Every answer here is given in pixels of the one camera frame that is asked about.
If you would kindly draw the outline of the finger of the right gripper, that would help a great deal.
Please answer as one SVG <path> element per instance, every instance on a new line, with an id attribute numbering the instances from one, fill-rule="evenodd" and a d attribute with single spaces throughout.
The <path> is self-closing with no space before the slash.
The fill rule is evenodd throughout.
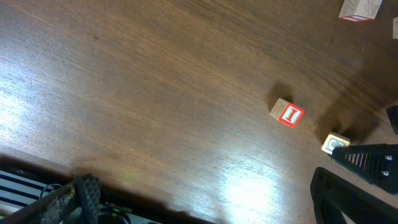
<path id="1" fill-rule="evenodd" d="M 331 157 L 371 185 L 397 195 L 396 144 L 338 147 Z"/>
<path id="2" fill-rule="evenodd" d="M 391 106 L 386 110 L 387 116 L 389 118 L 392 130 L 395 134 L 398 134 L 398 106 Z"/>

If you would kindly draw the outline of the red letter I block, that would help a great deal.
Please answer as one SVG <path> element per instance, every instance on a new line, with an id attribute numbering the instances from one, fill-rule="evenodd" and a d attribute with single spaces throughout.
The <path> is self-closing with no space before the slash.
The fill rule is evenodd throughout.
<path id="1" fill-rule="evenodd" d="M 294 128 L 304 115 L 304 110 L 297 105 L 279 98 L 270 111 L 270 115 L 279 122 Z"/>

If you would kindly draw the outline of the yellow letter C block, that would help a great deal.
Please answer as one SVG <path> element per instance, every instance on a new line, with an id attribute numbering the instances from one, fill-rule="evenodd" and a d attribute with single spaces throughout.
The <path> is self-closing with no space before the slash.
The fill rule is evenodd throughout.
<path id="1" fill-rule="evenodd" d="M 350 139 L 342 135 L 339 135 L 337 133 L 330 132 L 326 137 L 321 147 L 321 150 L 329 155 L 332 155 L 333 150 L 335 148 L 346 147 L 349 146 L 350 144 L 351 144 Z"/>

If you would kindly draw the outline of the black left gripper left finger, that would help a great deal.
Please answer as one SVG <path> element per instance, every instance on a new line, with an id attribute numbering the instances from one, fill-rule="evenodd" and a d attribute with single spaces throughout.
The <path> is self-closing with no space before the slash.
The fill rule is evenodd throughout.
<path id="1" fill-rule="evenodd" d="M 1 223 L 60 223 L 77 208 L 82 209 L 84 223 L 98 223 L 100 197 L 99 178 L 91 174 L 76 176 L 56 191 L 6 216 Z"/>

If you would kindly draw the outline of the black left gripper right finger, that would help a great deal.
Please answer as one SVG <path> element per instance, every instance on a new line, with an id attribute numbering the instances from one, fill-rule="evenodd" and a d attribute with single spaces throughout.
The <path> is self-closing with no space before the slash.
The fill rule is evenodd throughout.
<path id="1" fill-rule="evenodd" d="M 397 209 L 342 179 L 317 167 L 310 184 L 315 219 L 318 224 L 397 223 Z"/>

